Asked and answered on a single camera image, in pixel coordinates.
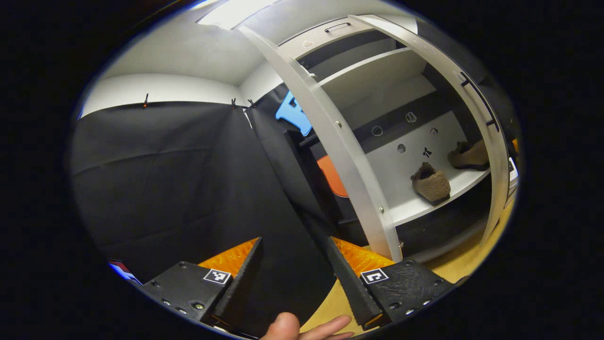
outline white wall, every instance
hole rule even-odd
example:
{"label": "white wall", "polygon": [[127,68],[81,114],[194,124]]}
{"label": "white wall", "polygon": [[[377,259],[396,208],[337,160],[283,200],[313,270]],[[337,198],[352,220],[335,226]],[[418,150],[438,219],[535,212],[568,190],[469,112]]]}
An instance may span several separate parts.
{"label": "white wall", "polygon": [[372,92],[368,97],[340,110],[351,129],[356,129],[390,111],[436,91],[426,77],[418,74]]}
{"label": "white wall", "polygon": [[248,99],[254,102],[266,93],[283,83],[283,80],[273,69],[268,61],[260,64],[250,75],[241,83],[239,89],[243,94],[245,102]]}
{"label": "white wall", "polygon": [[82,117],[117,105],[148,102],[210,102],[247,106],[239,88],[213,80],[175,74],[128,74],[107,78],[94,85],[82,109]]}

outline human hand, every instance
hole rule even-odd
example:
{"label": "human hand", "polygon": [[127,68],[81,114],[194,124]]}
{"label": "human hand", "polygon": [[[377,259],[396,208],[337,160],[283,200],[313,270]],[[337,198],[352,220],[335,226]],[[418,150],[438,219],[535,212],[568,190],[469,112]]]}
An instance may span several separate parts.
{"label": "human hand", "polygon": [[266,334],[260,340],[342,340],[354,335],[353,332],[333,335],[335,332],[346,327],[351,317],[340,315],[333,320],[316,326],[315,328],[300,333],[300,322],[292,313],[281,313],[275,322],[269,327]]}

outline shelving unit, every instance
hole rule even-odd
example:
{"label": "shelving unit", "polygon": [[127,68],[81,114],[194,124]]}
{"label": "shelving unit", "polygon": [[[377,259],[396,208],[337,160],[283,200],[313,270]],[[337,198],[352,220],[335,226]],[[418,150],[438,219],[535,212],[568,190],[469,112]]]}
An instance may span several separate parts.
{"label": "shelving unit", "polygon": [[[438,131],[436,137],[430,135],[433,128]],[[455,115],[448,112],[367,154],[396,226],[452,202],[490,173],[490,170],[458,170],[449,164],[448,152],[455,149],[456,143],[465,138]],[[400,144],[407,148],[404,154],[398,151]],[[429,158],[423,154],[424,148],[432,152]],[[415,193],[411,186],[410,177],[422,162],[429,162],[435,169],[442,170],[449,179],[451,197],[438,206],[429,204]]]}
{"label": "shelving unit", "polygon": [[[352,31],[356,30],[355,25],[362,28],[355,32],[344,29],[339,33],[342,36],[371,27],[406,47],[369,57],[317,82],[297,61],[299,48],[296,53],[288,52],[289,47],[277,47],[246,27],[239,30],[265,56],[304,109],[375,252],[400,261],[396,226],[404,228],[402,224],[455,201],[490,173],[492,194],[486,238],[503,210],[509,184],[507,149],[489,103],[453,60],[412,31],[375,15],[350,15],[348,20],[351,24],[347,26]],[[305,34],[293,40],[304,41]],[[326,44],[328,37],[319,36],[321,44],[323,41]],[[384,144],[374,143],[365,148],[367,153],[361,147],[354,129],[365,129],[374,120],[386,118],[395,109],[436,91],[422,74],[428,62],[451,84],[474,118],[486,142],[489,170],[460,171],[449,165],[447,154],[456,148],[457,142],[466,140],[452,111],[418,111],[421,117],[407,119],[413,128],[391,129]],[[398,111],[394,113],[399,124],[401,116]],[[405,152],[398,151],[399,144],[405,145]],[[443,170],[451,184],[451,198],[437,207],[428,204],[411,187],[410,177],[424,161]]]}

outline shoe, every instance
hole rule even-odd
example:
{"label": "shoe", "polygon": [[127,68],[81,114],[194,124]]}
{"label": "shoe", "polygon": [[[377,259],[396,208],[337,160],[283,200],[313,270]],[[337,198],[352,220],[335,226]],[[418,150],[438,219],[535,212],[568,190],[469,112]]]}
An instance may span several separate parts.
{"label": "shoe", "polygon": [[467,142],[457,142],[457,149],[449,152],[447,159],[455,169],[489,169],[489,154],[482,139],[472,146]]}
{"label": "shoe", "polygon": [[411,176],[413,189],[431,205],[437,206],[451,196],[451,185],[442,171],[436,171],[429,163],[423,162],[417,172]]}

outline shelf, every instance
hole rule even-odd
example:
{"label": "shelf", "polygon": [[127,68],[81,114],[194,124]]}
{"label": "shelf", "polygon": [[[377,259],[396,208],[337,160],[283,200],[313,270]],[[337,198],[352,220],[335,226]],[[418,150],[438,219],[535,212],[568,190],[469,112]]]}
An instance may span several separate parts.
{"label": "shelf", "polygon": [[383,93],[396,83],[420,76],[425,66],[426,61],[417,53],[400,48],[353,64],[325,78],[319,86],[343,110],[372,93]]}
{"label": "shelf", "polygon": [[[430,135],[433,128],[438,131],[436,137]],[[454,201],[490,173],[490,169],[458,170],[449,164],[447,154],[462,140],[466,140],[466,137],[454,113],[450,111],[367,154],[388,202],[395,226]],[[399,144],[406,146],[404,154],[398,151]],[[425,148],[431,152],[429,158],[423,154]],[[436,170],[442,170],[451,185],[451,198],[436,207],[429,204],[411,186],[410,177],[422,162],[429,162]]]}

